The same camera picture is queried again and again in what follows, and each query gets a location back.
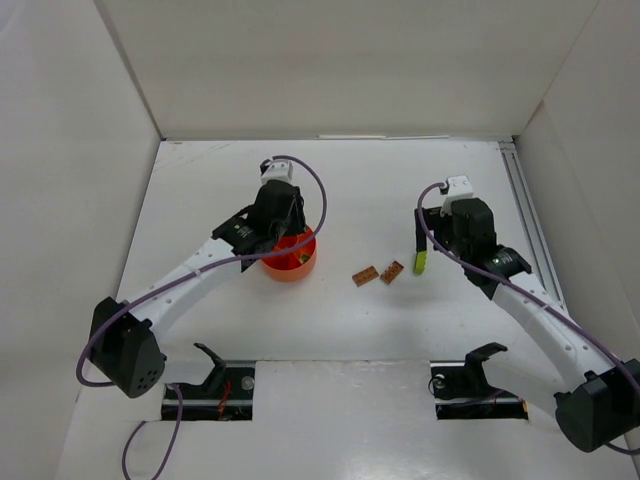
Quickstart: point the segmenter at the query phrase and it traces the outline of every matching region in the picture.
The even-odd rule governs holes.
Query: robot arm
[[[217,388],[225,363],[205,345],[195,345],[204,354],[181,358],[165,355],[159,343],[187,310],[215,287],[249,268],[256,254],[270,252],[283,236],[305,231],[304,201],[300,189],[291,185],[291,163],[265,162],[261,172],[263,185],[252,205],[217,227],[181,265],[132,298],[148,295],[185,275],[195,274],[193,278],[132,308],[91,349],[91,363],[128,397],[137,398],[158,382]],[[251,257],[229,262],[234,256]],[[128,303],[118,303],[111,297],[100,302],[90,336]]]
[[[441,194],[445,195],[442,207],[416,210],[417,238],[424,233],[418,228],[418,216],[422,215],[443,249],[541,299],[543,307],[509,285],[463,266],[467,279],[509,313],[542,349],[561,382],[552,384],[522,368],[501,364],[499,358],[506,354],[500,352],[507,349],[494,343],[470,352],[460,375],[454,375],[456,380],[451,384],[441,382],[443,388],[436,396],[452,399],[483,396],[495,388],[508,390],[555,414],[565,436],[583,451],[593,451],[639,426],[640,402],[629,382],[598,348],[549,313],[551,297],[529,264],[515,250],[497,243],[493,214],[486,203],[473,198],[468,178],[449,178]],[[419,251],[424,244],[418,238]],[[634,378],[640,378],[637,360],[625,367]]]

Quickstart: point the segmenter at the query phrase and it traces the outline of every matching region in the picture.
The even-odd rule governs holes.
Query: red bowl
[[[307,227],[307,231],[302,235],[292,237],[282,237],[273,251],[291,248],[313,233],[311,228]],[[302,248],[295,250],[286,255],[279,257],[263,258],[262,266],[264,270],[274,280],[279,282],[297,282],[309,275],[316,264],[316,239],[314,238]]]

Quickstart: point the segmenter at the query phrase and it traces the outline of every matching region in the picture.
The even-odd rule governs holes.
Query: screw
[[[242,377],[240,381],[240,386],[243,390],[253,390],[253,386],[255,385],[255,380],[253,377]]]
[[[438,373],[435,377],[433,377],[433,388],[437,388],[438,390],[440,390],[441,388],[445,387],[445,383],[444,383],[444,375],[442,375],[441,373]]]

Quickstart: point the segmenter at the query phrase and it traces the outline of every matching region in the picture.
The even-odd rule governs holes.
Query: wooden block
[[[389,268],[387,268],[384,273],[382,275],[380,275],[380,279],[386,283],[387,285],[389,285],[391,282],[393,282],[393,280],[400,275],[400,272],[402,271],[404,267],[402,265],[400,265],[398,262],[396,262],[395,260],[393,261],[393,263],[391,265],[389,265]]]
[[[365,268],[363,271],[356,273],[353,277],[353,281],[356,282],[356,285],[361,287],[365,283],[370,282],[371,280],[378,278],[378,271],[375,267]]]

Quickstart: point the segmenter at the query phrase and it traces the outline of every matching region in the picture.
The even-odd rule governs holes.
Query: cable
[[[182,398],[182,392],[180,391],[180,387],[177,383],[172,383],[171,388],[175,390],[176,395],[178,396],[178,413],[176,414],[176,424],[173,427],[173,434],[171,435],[171,440],[169,441],[169,446],[167,447],[167,451],[164,454],[164,458],[162,459],[162,463],[160,463],[160,468],[155,473],[151,480],[157,480],[162,475],[162,471],[164,467],[167,465],[167,461],[169,460],[169,455],[171,455],[171,451],[173,450],[173,444],[176,442],[176,437],[178,436],[178,430],[180,429],[180,422],[182,421],[182,409],[184,408],[184,400]],[[126,480],[132,480],[129,475],[129,471],[127,470],[127,453],[129,453],[129,447],[131,446],[131,442],[136,434],[140,431],[142,427],[145,426],[147,422],[142,421],[138,424],[138,426],[131,432],[127,443],[124,446],[124,450],[122,451],[122,473],[124,474],[124,478]]]
[[[215,262],[212,262],[208,265],[205,265],[204,267],[202,267],[200,269],[200,273],[204,273],[207,272],[213,268],[216,267],[220,267],[222,265],[227,265],[228,263],[234,263],[234,262],[242,262],[243,260],[260,260],[263,258],[271,258],[271,257],[278,257],[280,255],[287,255],[289,253],[292,253],[300,248],[302,248],[303,246],[307,245],[309,242],[311,242],[316,235],[318,235],[318,232],[320,232],[320,230],[322,229],[322,226],[324,225],[324,221],[325,218],[327,216],[327,192],[324,188],[324,184],[322,183],[322,180],[320,180],[320,177],[318,176],[318,174],[309,166],[307,165],[305,162],[303,162],[302,160],[295,158],[295,157],[291,157],[289,155],[275,155],[274,157],[272,157],[271,161],[278,161],[278,160],[289,160],[292,161],[294,163],[297,163],[299,165],[301,165],[305,170],[307,170],[307,172],[309,172],[311,174],[311,176],[314,178],[314,180],[316,181],[316,183],[318,184],[318,187],[320,188],[320,193],[322,194],[322,214],[320,215],[320,220],[318,221],[318,225],[316,227],[316,229],[313,231],[313,233],[311,233],[311,235],[309,237],[307,237],[306,239],[304,239],[302,242],[300,242],[299,244],[284,249],[284,250],[278,250],[278,251],[272,251],[272,252],[267,252],[267,253],[256,253],[256,254],[251,254],[251,255],[240,255],[237,257],[230,257],[230,258],[225,258],[223,260],[217,260]],[[172,282],[167,283],[166,285],[163,285],[159,288],[156,288],[155,290],[143,295],[142,297],[134,300],[133,302],[129,303],[128,305],[126,305],[125,307],[123,307],[122,309],[120,309],[117,313],[113,314],[111,317],[109,317],[109,319],[104,322],[100,328],[98,328],[98,330],[96,330],[96,332],[91,336],[91,338],[89,338],[89,341],[87,342],[87,344],[85,345],[85,347],[82,349],[82,353],[80,354],[80,358],[78,359],[78,363],[76,365],[76,378],[78,379],[78,382],[80,382],[80,384],[84,385],[85,387],[111,387],[113,386],[112,382],[92,382],[90,380],[87,380],[84,377],[84,374],[82,373],[82,369],[84,367],[84,363],[85,361],[89,358],[89,356],[91,355],[91,349],[94,347],[94,345],[96,344],[96,342],[98,341],[98,339],[100,337],[102,337],[102,335],[105,334],[105,332],[111,327],[111,325],[113,325],[116,321],[118,321],[118,319],[120,319],[120,317],[122,317],[125,313],[128,313],[129,311],[133,310],[134,308],[138,307],[139,305],[143,304],[144,302],[152,299],[153,297],[156,297],[158,295],[160,295],[161,293],[166,292],[167,290],[171,290],[172,288],[188,281],[191,280],[192,278],[195,278],[198,274],[196,272],[192,272],[189,273],[187,275],[184,275],[176,280],[173,280]]]
[[[419,212],[422,211],[422,203],[424,201],[424,197],[426,197],[427,194],[431,190],[433,190],[435,188],[445,188],[445,187],[446,187],[446,185],[444,183],[438,182],[438,183],[434,183],[433,185],[430,185],[427,188],[425,188],[422,191],[422,193],[420,194],[420,197],[418,197],[418,211]],[[535,295],[531,294],[530,292],[528,292],[524,288],[521,288],[518,285],[514,285],[513,283],[511,283],[507,279],[504,279],[502,277],[494,275],[493,273],[490,273],[490,272],[487,272],[485,270],[482,270],[482,269],[476,267],[475,265],[471,265],[470,263],[467,263],[464,260],[460,260],[458,257],[453,255],[452,253],[448,252],[435,239],[435,237],[433,236],[433,234],[429,231],[429,228],[427,227],[427,222],[424,219],[424,215],[418,215],[418,220],[420,221],[420,225],[422,226],[422,230],[424,230],[425,235],[431,241],[431,243],[433,243],[434,248],[436,250],[440,251],[441,253],[443,253],[447,258],[449,258],[450,260],[453,260],[454,262],[456,262],[457,264],[459,264],[460,266],[462,266],[466,270],[469,270],[469,271],[471,271],[473,273],[476,273],[478,275],[482,275],[483,277],[488,278],[491,281],[498,282],[499,284],[504,285],[505,287],[508,287],[508,288],[518,292],[519,294],[523,295],[524,297],[526,297],[528,300],[532,301],[536,305],[538,305],[540,307],[545,307],[547,312],[549,312],[551,315],[556,317],[562,324],[564,324],[566,327],[570,328],[571,330],[576,332],[578,335],[580,335],[582,338],[584,338],[585,340],[590,342],[592,345],[594,345],[598,350],[600,350],[600,352],[605,357],[607,357],[611,361],[611,363],[613,363],[613,365],[618,370],[620,370],[620,373],[622,373],[622,376],[631,385],[631,388],[633,389],[634,393],[638,396],[638,398],[640,398],[640,384],[638,384],[636,379],[633,378],[633,375],[631,375],[629,373],[629,371],[624,367],[624,365],[620,361],[620,359],[611,350],[609,350],[602,342],[600,342],[600,340],[598,340],[595,336],[593,336],[588,331],[584,330],[582,327],[578,326],[571,319],[567,318],[564,314],[562,314],[561,312],[557,311],[555,308],[551,308],[551,307],[547,308],[547,303],[546,302],[544,302],[543,300],[539,299]],[[607,445],[607,447],[609,447],[610,449],[612,449],[612,450],[614,450],[614,451],[616,451],[618,453],[623,453],[625,455],[640,455],[640,448],[637,448],[637,449],[634,449],[634,450],[626,450],[624,448],[616,447],[615,445],[612,445],[610,443],[607,443],[606,445]]]
[[[486,402],[487,400],[497,400],[498,397],[500,395],[502,395],[504,393],[504,390],[496,390],[495,392],[487,395],[484,398],[481,399],[476,399],[476,400],[469,400],[468,402],[459,402],[459,403],[446,403],[445,405],[447,407],[454,407],[454,408],[463,408],[463,407],[471,407],[472,405],[481,405],[484,402]]]
[[[224,395],[218,403],[218,420],[222,420],[224,410],[225,408],[227,408],[227,400],[229,400],[229,395],[231,395],[231,380],[227,380],[227,383],[224,386]]]

